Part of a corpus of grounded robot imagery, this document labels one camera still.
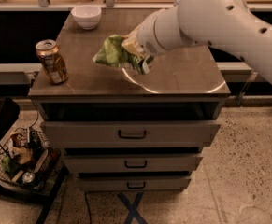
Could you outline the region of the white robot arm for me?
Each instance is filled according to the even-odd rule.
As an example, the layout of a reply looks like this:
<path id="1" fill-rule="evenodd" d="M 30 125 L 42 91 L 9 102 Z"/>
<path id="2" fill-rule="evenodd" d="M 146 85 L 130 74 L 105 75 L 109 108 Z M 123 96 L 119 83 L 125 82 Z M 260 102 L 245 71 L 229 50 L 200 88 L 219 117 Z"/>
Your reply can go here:
<path id="1" fill-rule="evenodd" d="M 272 24 L 242 0 L 179 0 L 150 14 L 122 42 L 139 57 L 208 45 L 245 62 L 272 84 Z"/>

